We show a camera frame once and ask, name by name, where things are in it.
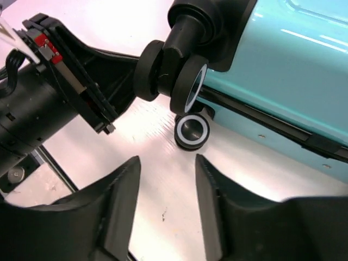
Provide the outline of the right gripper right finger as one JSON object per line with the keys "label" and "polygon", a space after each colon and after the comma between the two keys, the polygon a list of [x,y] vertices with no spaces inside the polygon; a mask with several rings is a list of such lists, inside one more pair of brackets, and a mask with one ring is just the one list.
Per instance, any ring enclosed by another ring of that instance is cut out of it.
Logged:
{"label": "right gripper right finger", "polygon": [[208,260],[347,260],[347,197],[275,202],[195,159],[198,204]]}

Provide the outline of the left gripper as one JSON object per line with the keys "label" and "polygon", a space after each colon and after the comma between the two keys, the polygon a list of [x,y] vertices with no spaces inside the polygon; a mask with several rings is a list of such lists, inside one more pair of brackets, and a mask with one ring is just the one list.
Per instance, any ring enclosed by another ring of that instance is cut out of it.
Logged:
{"label": "left gripper", "polygon": [[1,173],[80,115],[95,132],[113,122],[135,99],[138,57],[86,45],[51,16],[36,14],[18,36],[38,57],[12,50],[1,76]]}

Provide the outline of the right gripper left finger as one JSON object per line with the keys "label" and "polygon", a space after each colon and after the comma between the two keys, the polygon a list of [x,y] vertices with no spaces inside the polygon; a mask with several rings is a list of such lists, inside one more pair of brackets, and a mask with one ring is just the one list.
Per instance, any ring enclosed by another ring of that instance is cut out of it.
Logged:
{"label": "right gripper left finger", "polygon": [[52,204],[1,202],[1,260],[126,260],[140,173],[135,156]]}

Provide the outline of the pink and teal suitcase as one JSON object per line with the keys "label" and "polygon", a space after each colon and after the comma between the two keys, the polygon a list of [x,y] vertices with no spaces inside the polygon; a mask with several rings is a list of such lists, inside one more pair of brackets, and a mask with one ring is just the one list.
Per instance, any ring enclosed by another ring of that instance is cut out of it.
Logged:
{"label": "pink and teal suitcase", "polygon": [[347,182],[347,1],[174,1],[143,50],[134,92],[169,96],[175,139],[194,108]]}

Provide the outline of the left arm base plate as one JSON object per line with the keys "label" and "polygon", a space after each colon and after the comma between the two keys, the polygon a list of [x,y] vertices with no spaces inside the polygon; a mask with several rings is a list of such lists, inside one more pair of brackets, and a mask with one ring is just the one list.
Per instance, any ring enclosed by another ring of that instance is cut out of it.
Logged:
{"label": "left arm base plate", "polygon": [[1,176],[1,201],[44,163],[47,163],[53,169],[55,174],[67,185],[71,192],[78,190],[77,186],[60,167],[58,162],[50,153],[43,150],[42,147],[38,151],[28,154],[17,165]]}

